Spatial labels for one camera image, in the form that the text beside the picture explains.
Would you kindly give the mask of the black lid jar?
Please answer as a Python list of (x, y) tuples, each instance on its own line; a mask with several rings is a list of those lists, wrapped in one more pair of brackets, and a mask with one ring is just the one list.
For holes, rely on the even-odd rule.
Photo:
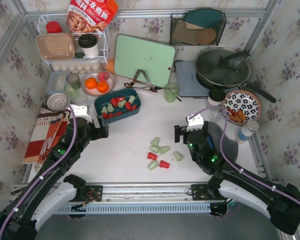
[(226, 97), (226, 93), (223, 89), (214, 87), (210, 89), (207, 98), (207, 107), (211, 106), (222, 106), (222, 102)]

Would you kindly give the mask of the black mesh organizer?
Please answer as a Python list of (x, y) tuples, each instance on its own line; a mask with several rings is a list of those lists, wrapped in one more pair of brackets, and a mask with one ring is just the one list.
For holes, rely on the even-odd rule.
[(212, 8), (198, 8), (184, 17), (171, 16), (172, 46), (218, 46), (227, 23), (226, 14)]

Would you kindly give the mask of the green tinted glass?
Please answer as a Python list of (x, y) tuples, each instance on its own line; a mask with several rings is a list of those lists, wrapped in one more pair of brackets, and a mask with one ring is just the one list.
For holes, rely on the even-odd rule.
[(77, 99), (80, 96), (81, 88), (80, 77), (77, 73), (70, 73), (66, 76), (64, 91), (71, 99)]

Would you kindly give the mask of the white cup black lid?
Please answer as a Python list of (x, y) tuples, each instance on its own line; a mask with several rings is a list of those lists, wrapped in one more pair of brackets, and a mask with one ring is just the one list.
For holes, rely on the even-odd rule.
[(81, 35), (78, 39), (78, 45), (86, 57), (97, 57), (99, 55), (98, 38), (91, 33)]

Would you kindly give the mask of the clear plastic cup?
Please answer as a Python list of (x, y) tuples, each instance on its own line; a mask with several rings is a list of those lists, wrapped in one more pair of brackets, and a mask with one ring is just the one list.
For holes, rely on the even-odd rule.
[(88, 107), (90, 105), (89, 97), (84, 92), (80, 92), (78, 95), (76, 95), (74, 97), (73, 102), (77, 106), (86, 106), (86, 107)]

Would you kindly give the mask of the red capsule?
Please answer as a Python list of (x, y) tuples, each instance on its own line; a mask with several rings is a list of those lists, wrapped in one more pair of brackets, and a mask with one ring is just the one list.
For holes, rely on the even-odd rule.
[(136, 110), (138, 108), (138, 106), (136, 105), (136, 104), (134, 104), (132, 107), (131, 107), (131, 111), (134, 111), (134, 110)]
[(111, 102), (111, 104), (112, 104), (114, 107), (117, 107), (117, 106), (118, 106), (118, 101), (117, 101), (116, 98), (112, 98), (112, 99), (110, 100), (110, 102)]
[(164, 160), (161, 160), (159, 163), (159, 167), (160, 168), (164, 168), (164, 169), (169, 169), (170, 168), (170, 164)]
[(148, 158), (149, 160), (156, 161), (157, 158), (158, 158), (158, 156), (157, 156), (156, 154), (152, 153), (152, 152), (149, 152), (149, 153), (147, 154), (147, 158)]
[(105, 112), (103, 112), (101, 115), (104, 119), (108, 119), (110, 117), (110, 115), (108, 113), (105, 113)]

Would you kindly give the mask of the green capsule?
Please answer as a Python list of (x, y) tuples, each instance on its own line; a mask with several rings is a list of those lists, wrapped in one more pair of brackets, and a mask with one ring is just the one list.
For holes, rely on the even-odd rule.
[(156, 162), (156, 161), (152, 161), (148, 166), (147, 168), (152, 171), (154, 170), (155, 168), (157, 168), (159, 166), (159, 164)]
[(173, 156), (174, 156), (174, 158), (176, 159), (177, 162), (180, 162), (180, 161), (182, 161), (184, 159), (184, 155), (181, 154), (178, 151), (174, 151), (173, 152)]
[(115, 110), (115, 109), (114, 109), (114, 106), (113, 106), (111, 103), (109, 103), (109, 104), (107, 105), (107, 111), (108, 111), (109, 113), (112, 113), (114, 110)]

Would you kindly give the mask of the red snack bag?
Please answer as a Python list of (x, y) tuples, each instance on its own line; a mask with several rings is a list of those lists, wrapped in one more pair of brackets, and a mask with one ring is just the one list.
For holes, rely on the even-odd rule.
[(65, 22), (72, 33), (102, 32), (118, 9), (114, 0), (71, 0)]

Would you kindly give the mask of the green glass cup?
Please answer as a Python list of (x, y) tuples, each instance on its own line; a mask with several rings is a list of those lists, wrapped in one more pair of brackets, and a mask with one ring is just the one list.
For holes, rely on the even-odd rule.
[(173, 103), (179, 95), (179, 87), (175, 82), (170, 82), (164, 86), (164, 98), (168, 103)]

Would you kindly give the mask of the teal storage basket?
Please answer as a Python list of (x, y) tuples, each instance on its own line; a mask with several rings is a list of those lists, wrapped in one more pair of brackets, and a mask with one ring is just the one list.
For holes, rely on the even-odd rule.
[(136, 115), (140, 107), (141, 99), (131, 88), (111, 91), (94, 101), (97, 116), (103, 117), (107, 124)]

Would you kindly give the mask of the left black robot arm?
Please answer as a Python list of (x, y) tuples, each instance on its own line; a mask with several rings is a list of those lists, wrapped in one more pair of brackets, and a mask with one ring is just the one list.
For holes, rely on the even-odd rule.
[(71, 174), (53, 193), (55, 183), (81, 157), (90, 141), (109, 136), (109, 126), (102, 116), (93, 121), (74, 117), (65, 134), (49, 151), (41, 169), (22, 193), (0, 211), (0, 240), (33, 240), (42, 225), (66, 202), (84, 194), (86, 182)]

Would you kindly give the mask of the small white colander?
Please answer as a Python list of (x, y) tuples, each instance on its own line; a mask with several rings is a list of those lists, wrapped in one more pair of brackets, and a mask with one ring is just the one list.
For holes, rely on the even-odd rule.
[(47, 107), (52, 111), (61, 111), (66, 107), (68, 98), (63, 93), (54, 93), (47, 100)]

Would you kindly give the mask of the striped orange cloth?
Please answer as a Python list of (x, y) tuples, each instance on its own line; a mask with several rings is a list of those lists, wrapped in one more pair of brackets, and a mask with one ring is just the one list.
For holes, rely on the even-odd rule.
[(23, 159), (24, 164), (42, 164), (50, 150), (66, 133), (70, 111), (52, 111), (47, 105), (41, 106), (32, 135)]

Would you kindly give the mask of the mint green cutting board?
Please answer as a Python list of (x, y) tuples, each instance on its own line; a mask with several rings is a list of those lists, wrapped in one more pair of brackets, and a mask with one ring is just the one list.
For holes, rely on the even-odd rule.
[(133, 79), (138, 70), (147, 75), (150, 83), (164, 87), (170, 78), (176, 49), (167, 44), (119, 34), (116, 38), (114, 72)]

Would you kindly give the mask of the blue floral plate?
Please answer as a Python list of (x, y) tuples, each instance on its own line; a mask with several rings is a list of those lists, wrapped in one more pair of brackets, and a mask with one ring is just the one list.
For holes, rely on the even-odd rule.
[(257, 121), (262, 113), (260, 101), (251, 92), (233, 90), (226, 94), (222, 102), (227, 119), (238, 126), (243, 126), (248, 120)]

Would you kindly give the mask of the green capsule bottom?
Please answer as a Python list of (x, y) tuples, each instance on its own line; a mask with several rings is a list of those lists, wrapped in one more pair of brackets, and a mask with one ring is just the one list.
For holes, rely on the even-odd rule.
[(157, 168), (159, 166), (159, 164), (156, 162), (156, 161), (152, 161), (148, 166), (147, 168), (152, 171), (154, 170), (155, 168)]

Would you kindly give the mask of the egg tray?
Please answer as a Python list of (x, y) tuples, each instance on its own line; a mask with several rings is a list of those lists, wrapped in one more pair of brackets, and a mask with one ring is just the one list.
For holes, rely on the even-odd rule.
[(51, 67), (54, 71), (66, 71), (69, 73), (87, 74), (98, 71), (104, 66), (103, 63), (52, 63)]

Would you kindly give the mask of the fruit bowl plate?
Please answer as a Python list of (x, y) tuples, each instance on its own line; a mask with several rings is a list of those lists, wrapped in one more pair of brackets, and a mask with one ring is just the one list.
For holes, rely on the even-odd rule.
[(90, 96), (99, 97), (113, 90), (116, 84), (114, 75), (105, 70), (92, 71), (81, 81), (82, 90)]

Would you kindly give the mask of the black frying pan with lid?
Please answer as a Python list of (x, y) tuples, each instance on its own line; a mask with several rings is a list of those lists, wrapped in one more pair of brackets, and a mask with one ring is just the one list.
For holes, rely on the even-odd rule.
[(207, 89), (234, 89), (255, 92), (271, 103), (277, 99), (249, 83), (251, 65), (248, 61), (249, 51), (237, 52), (226, 47), (212, 47), (203, 50), (194, 62), (196, 78)]

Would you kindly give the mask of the beige food container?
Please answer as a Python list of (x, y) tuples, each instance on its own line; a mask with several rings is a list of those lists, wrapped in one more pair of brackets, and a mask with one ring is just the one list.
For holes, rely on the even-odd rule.
[(71, 33), (47, 33), (36, 37), (41, 56), (47, 61), (71, 60), (75, 57), (77, 44)]

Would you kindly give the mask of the red lid jar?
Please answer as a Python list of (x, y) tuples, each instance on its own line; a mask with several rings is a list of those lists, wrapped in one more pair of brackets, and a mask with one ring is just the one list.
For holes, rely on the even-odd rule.
[(57, 21), (50, 21), (45, 25), (48, 34), (62, 33), (63, 29)]

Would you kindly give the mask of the white bottle silver cap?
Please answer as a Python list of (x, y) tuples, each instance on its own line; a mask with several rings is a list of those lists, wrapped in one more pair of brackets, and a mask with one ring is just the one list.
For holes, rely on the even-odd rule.
[(259, 129), (259, 124), (257, 121), (249, 119), (245, 125), (237, 132), (235, 135), (235, 140), (239, 144), (247, 142), (252, 135)]

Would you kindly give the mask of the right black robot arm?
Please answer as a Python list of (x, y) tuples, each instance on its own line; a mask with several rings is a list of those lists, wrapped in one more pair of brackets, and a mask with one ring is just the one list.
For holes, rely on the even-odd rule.
[(300, 192), (292, 184), (270, 182), (236, 163), (239, 146), (221, 134), (203, 130), (187, 133), (184, 144), (192, 160), (209, 175), (203, 189), (194, 188), (197, 198), (233, 199), (266, 216), (281, 232), (294, 235), (300, 224)]

